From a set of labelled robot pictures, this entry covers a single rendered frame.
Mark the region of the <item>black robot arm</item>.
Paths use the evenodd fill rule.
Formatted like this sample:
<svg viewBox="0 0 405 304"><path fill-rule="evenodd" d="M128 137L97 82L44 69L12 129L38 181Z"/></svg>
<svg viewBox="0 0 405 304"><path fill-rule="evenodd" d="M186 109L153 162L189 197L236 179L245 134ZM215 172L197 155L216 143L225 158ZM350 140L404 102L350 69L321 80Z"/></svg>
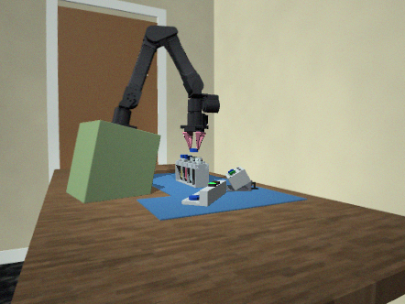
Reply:
<svg viewBox="0 0 405 304"><path fill-rule="evenodd" d="M188 112L192 112L192 114L201 111L204 113L219 112L219 96L202 93L203 81L183 50L177 36L178 32L175 27L149 26L147 28L135 68L123 94L123 100L118 105L120 108L115 108L111 123L137 129L136 126L129 125L132 113L129 109L137 107L154 54L158 48L163 46L181 75L188 98L191 98L188 100Z"/></svg>

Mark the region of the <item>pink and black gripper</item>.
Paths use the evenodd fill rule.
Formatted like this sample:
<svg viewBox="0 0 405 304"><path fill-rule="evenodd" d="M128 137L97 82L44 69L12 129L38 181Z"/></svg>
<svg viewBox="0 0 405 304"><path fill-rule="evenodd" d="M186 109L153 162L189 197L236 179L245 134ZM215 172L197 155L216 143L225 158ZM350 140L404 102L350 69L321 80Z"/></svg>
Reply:
<svg viewBox="0 0 405 304"><path fill-rule="evenodd" d="M192 148L193 132L196 134L197 150L200 149L201 142L205 136L204 129L208 129L209 125L202 125L202 112L188 112L188 125L181 125L184 128L183 135L187 141L189 149Z"/></svg>

